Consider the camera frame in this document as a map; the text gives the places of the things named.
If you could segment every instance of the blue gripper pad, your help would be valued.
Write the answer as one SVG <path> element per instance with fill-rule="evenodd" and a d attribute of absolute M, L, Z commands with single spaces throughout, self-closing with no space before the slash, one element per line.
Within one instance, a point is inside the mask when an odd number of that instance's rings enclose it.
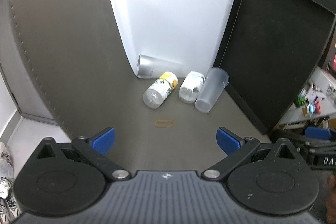
<path fill-rule="evenodd" d="M 216 140 L 218 146 L 229 156 L 239 148 L 243 146 L 245 141 L 232 133 L 225 127 L 220 127 L 217 129 Z"/>
<path fill-rule="evenodd" d="M 109 127 L 91 137 L 88 144 L 100 154 L 106 155 L 114 144 L 115 138 L 114 128 Z"/>
<path fill-rule="evenodd" d="M 306 137 L 313 139 L 330 140 L 332 137 L 330 130 L 323 128 L 307 127 L 304 133 Z"/>

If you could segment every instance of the white bottle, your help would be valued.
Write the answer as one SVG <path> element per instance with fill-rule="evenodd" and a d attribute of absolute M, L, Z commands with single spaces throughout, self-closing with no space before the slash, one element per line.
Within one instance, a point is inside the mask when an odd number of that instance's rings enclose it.
<path fill-rule="evenodd" d="M 144 103 L 150 108 L 158 108 L 177 86 L 178 80 L 170 71 L 163 73 L 143 94 Z"/>
<path fill-rule="evenodd" d="M 180 99 L 189 104 L 195 102 L 204 83 L 204 78 L 204 75 L 199 72 L 189 72 L 178 93 Z"/>

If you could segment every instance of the stitching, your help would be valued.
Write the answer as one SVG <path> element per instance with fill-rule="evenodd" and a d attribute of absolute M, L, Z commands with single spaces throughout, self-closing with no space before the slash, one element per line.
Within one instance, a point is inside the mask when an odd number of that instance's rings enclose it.
<path fill-rule="evenodd" d="M 21 33 L 20 33 L 20 30 L 19 30 L 18 24 L 17 24 L 17 22 L 16 22 L 16 20 L 15 20 L 16 15 L 14 14 L 13 1 L 12 1 L 12 0 L 9 0 L 9 2 L 10 2 L 10 5 L 11 5 L 10 9 L 11 9 L 11 13 L 12 13 L 13 23 L 14 23 L 15 29 L 16 29 L 16 31 L 17 31 L 17 35 L 18 35 L 18 37 L 19 37 L 19 40 L 20 40 L 20 42 L 21 42 L 21 46 L 22 46 L 22 49 L 23 49 L 23 51 L 24 51 L 24 55 L 25 55 L 25 57 L 26 57 L 26 61 L 28 62 L 28 66 L 30 67 L 30 70 L 31 70 L 31 76 L 32 76 L 32 77 L 35 79 L 35 81 L 37 82 L 37 84 L 38 84 L 38 86 L 39 86 L 39 88 L 40 88 L 42 94 L 43 94 L 44 97 L 47 99 L 47 101 L 48 101 L 48 103 L 49 103 L 51 109 L 53 110 L 53 112 L 54 112 L 54 113 L 56 114 L 56 116 L 60 119 L 60 121 L 61 121 L 61 125 L 64 126 L 66 130 L 68 130 L 68 129 L 69 129 L 69 126 L 65 123 L 64 119 L 62 119 L 62 118 L 60 117 L 60 114 L 58 113 L 58 111 L 56 110 L 56 108 L 52 106 L 51 100 L 50 100 L 49 97 L 47 96 L 47 93 L 44 91 L 43 86 L 42 86 L 42 84 L 39 82 L 37 75 L 34 73 L 34 68 L 33 68 L 32 64 L 30 63 L 30 58 L 29 58 L 29 56 L 28 56 L 28 54 L 27 54 L 27 51 L 26 51 L 26 48 L 25 48 L 23 39 L 21 38 Z"/>

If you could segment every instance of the plastic cup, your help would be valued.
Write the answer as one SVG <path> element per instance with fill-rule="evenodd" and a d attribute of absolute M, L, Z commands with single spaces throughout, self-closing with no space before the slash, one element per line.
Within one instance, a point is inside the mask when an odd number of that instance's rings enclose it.
<path fill-rule="evenodd" d="M 229 75 L 225 70 L 221 68 L 212 68 L 209 70 L 195 102 L 197 110 L 209 113 L 228 83 Z"/>
<path fill-rule="evenodd" d="M 185 76 L 182 64 L 140 54 L 136 69 L 138 78 L 159 78 L 165 71 L 171 71 L 177 77 Z"/>

